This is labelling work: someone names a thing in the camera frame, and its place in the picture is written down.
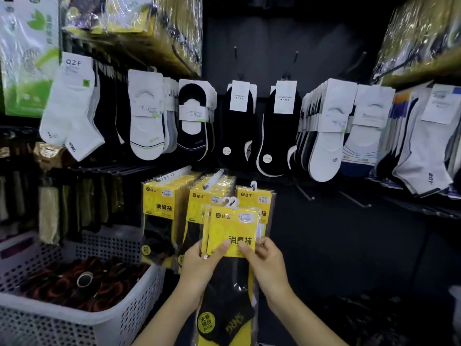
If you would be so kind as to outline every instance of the barcode label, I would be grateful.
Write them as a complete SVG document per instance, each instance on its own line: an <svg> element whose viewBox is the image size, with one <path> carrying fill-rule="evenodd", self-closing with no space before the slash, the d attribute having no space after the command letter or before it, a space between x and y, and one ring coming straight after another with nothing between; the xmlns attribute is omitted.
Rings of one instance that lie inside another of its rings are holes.
<svg viewBox="0 0 461 346"><path fill-rule="evenodd" d="M260 203L269 204L270 201L269 197L259 197Z"/></svg>
<svg viewBox="0 0 461 346"><path fill-rule="evenodd" d="M211 202L215 204L220 204L223 202L223 199L221 197L211 196Z"/></svg>
<svg viewBox="0 0 461 346"><path fill-rule="evenodd" d="M173 191L162 189L162 196L172 198L173 197Z"/></svg>
<svg viewBox="0 0 461 346"><path fill-rule="evenodd" d="M240 213L238 214L238 220L242 223L253 223L255 221L255 213Z"/></svg>

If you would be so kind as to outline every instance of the hand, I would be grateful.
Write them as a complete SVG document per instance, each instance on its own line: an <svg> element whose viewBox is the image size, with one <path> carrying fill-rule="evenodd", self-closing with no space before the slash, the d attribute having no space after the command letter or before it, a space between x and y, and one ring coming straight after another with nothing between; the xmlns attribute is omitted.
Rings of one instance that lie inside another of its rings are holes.
<svg viewBox="0 0 461 346"><path fill-rule="evenodd" d="M282 297L294 295L288 283L282 252L271 239L267 237L258 238L254 252L243 241L238 243L238 248L250 263L272 311L275 307L275 302Z"/></svg>
<svg viewBox="0 0 461 346"><path fill-rule="evenodd" d="M181 277L175 291L179 292L180 299L185 301L190 313L199 306L200 297L205 291L216 265L227 253L230 245L231 241L225 240L206 260L200 257L201 241L186 251Z"/></svg>

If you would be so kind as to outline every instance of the white plastic basket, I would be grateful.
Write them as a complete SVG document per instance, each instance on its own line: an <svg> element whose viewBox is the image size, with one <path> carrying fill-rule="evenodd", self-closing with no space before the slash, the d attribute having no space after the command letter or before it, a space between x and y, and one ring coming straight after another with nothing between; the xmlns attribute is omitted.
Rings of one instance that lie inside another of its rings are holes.
<svg viewBox="0 0 461 346"><path fill-rule="evenodd" d="M128 295L111 309L91 313L18 296L25 277L55 261L97 256L141 262L139 230L106 228L85 232L83 244L42 244L29 232L0 244L0 346L128 346L143 325L163 287L164 268L152 265ZM29 241L26 250L2 258L5 250Z"/></svg>

